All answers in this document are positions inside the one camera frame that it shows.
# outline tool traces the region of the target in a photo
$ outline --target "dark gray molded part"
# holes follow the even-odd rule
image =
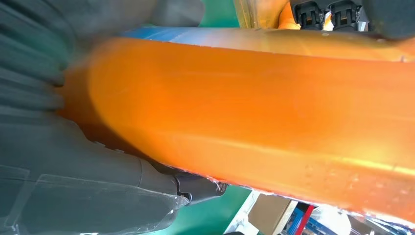
[[[63,86],[77,42],[139,25],[153,4],[0,1],[0,234],[17,224],[28,234],[79,234],[162,229],[174,220],[163,194],[177,195],[172,176],[87,140],[55,114],[64,101],[53,88]]]
[[[157,0],[151,24],[167,27],[197,27],[205,13],[200,0]]]
[[[375,32],[392,40],[415,36],[414,0],[363,0]]]
[[[207,178],[187,173],[177,174],[175,178],[179,194],[189,199],[189,206],[220,197],[228,187],[228,184],[212,182]]]
[[[328,11],[329,6],[334,3],[339,3],[345,0],[290,0],[291,10],[293,12],[295,21],[298,23],[298,19],[296,18],[295,8],[298,5],[304,4],[304,3],[313,3],[319,7],[322,11]],[[356,5],[360,6],[362,5],[362,0],[347,0],[355,3]]]

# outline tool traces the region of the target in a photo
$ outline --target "orange panel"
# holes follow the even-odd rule
[[[116,39],[69,73],[62,115],[92,141],[166,165],[414,222],[414,72]]]

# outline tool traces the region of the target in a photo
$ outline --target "green floor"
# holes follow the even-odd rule
[[[201,0],[205,15],[200,27],[239,27],[233,0]]]
[[[250,192],[230,186],[222,197],[182,208],[170,227],[148,235],[221,235]]]
[[[205,15],[200,27],[239,27],[233,0],[202,0]],[[251,191],[230,186],[216,199],[184,207],[167,229],[148,235],[221,235]]]

